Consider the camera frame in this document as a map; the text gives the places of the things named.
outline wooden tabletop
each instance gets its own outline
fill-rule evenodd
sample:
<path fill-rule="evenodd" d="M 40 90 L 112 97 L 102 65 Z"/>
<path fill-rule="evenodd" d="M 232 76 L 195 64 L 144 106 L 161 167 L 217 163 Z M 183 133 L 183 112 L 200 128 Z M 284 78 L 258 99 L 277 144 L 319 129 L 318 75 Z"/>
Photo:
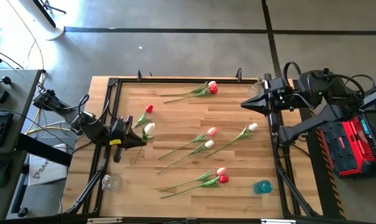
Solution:
<path fill-rule="evenodd" d="M 86 111 L 100 114 L 109 77 L 93 77 Z M 190 98 L 176 103 L 164 101 L 180 97 L 160 95 L 184 93 L 198 84 L 187 83 L 123 83 L 118 116 L 133 115 L 134 122 L 146 106 L 153 105 L 149 118 L 156 124 L 154 138 L 143 147 L 134 164 L 139 148 L 122 153 L 120 163 L 111 161 L 108 174 L 122 178 L 121 188 L 105 191 L 100 211 L 102 217 L 196 217 L 196 218 L 281 218 L 282 208 L 273 160 L 270 133 L 266 118 L 259 113 L 240 107 L 248 99 L 248 84 L 218 84 L 218 93 L 210 97 Z M 301 121 L 298 110 L 283 112 L 285 125 Z M 247 139 L 238 140 L 225 150 L 205 159 L 205 155 L 234 139 L 245 126 L 257 123 L 259 128 Z M 201 152 L 183 159 L 160 174 L 157 171 L 189 154 L 199 143 L 190 144 L 163 159 L 162 154 L 182 146 L 209 128 L 217 127 L 212 139 L 215 145 L 209 152 Z M 141 129 L 135 131 L 141 135 Z M 87 143 L 81 139 L 77 147 Z M 304 142 L 297 145 L 307 150 Z M 63 208 L 68 208 L 87 184 L 94 146 L 76 152 L 70 166 L 63 193 Z M 296 186 L 313 209 L 322 213 L 310 158 L 291 148 L 291 161 Z M 209 169 L 227 168 L 229 182 L 219 188 L 198 188 L 161 199 L 160 197 L 194 187 L 194 182 L 183 187 L 159 192 L 172 185 L 198 178 Z M 269 180 L 270 194 L 256 195 L 252 185 Z M 291 194 L 287 189 L 292 210 Z"/>

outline gray floor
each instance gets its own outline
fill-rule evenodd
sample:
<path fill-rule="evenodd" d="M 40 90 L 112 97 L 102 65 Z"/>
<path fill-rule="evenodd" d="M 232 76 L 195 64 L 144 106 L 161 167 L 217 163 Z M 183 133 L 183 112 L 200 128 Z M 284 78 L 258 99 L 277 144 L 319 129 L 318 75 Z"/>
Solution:
<path fill-rule="evenodd" d="M 67 11 L 54 11 L 55 21 L 71 27 L 265 29 L 261 0 L 50 2 Z M 376 0 L 268 0 L 268 6 L 278 30 L 376 30 Z M 2 52 L 29 68 L 42 67 L 36 46 L 27 59 L 33 39 L 6 1 L 0 2 L 0 28 Z M 292 60 L 303 71 L 328 67 L 345 75 L 368 74 L 376 81 L 376 35 L 275 35 L 275 44 L 282 66 Z M 45 86 L 70 105 L 87 93 L 94 75 L 135 75 L 141 70 L 155 76 L 232 77 L 239 67 L 244 77 L 274 74 L 266 34 L 67 32 L 39 45 L 48 71 Z M 296 78 L 293 72 L 289 76 Z M 60 120 L 51 112 L 46 117 L 48 123 Z M 376 222 L 376 178 L 337 180 L 337 185 L 348 219 Z M 54 194 L 56 200 L 62 191 L 48 185 L 31 190 L 43 197 Z M 41 203 L 46 209 L 34 215 L 58 211 L 57 202 Z"/>

